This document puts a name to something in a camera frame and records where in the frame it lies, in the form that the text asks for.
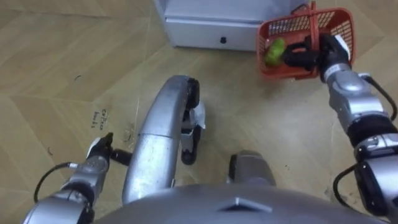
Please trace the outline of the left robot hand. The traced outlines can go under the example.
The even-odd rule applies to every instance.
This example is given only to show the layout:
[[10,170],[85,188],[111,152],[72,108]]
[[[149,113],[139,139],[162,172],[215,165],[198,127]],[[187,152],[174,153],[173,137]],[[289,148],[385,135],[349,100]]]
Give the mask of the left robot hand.
[[113,160],[119,164],[128,166],[132,158],[132,153],[122,149],[115,149],[112,146],[113,136],[114,134],[109,132],[101,138],[96,138],[91,143],[86,158],[89,159],[94,156],[101,156],[105,158],[107,162]]

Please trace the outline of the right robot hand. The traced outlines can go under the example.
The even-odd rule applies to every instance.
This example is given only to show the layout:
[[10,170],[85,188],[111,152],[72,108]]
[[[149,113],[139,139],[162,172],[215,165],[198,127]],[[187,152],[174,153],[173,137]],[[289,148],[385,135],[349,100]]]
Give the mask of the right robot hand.
[[349,65],[349,53],[336,36],[321,33],[318,40],[318,50],[312,47],[309,35],[303,42],[289,44],[281,56],[282,61],[289,67],[303,68],[308,72],[316,68],[324,72],[329,66],[339,63]]

